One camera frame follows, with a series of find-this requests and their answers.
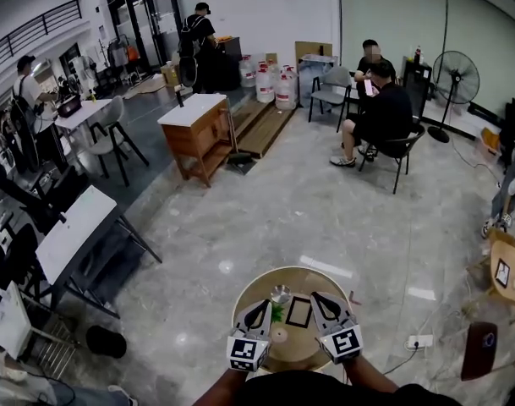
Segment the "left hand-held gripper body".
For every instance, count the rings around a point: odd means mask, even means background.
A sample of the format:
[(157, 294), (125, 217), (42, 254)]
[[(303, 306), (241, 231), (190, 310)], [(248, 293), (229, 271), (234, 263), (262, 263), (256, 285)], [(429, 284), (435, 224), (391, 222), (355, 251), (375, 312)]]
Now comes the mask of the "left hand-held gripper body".
[(234, 327), (227, 338), (226, 357), (229, 368), (256, 372), (270, 351), (269, 331), (269, 328), (245, 331), (241, 327)]

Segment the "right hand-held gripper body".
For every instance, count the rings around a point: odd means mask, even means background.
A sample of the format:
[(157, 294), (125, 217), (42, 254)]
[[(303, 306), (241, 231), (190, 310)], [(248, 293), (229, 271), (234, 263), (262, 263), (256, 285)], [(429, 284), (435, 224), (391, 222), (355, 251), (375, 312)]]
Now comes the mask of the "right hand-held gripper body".
[(364, 342), (360, 325), (348, 311), (332, 319), (316, 315), (315, 324), (320, 348), (334, 365), (340, 365), (362, 353)]

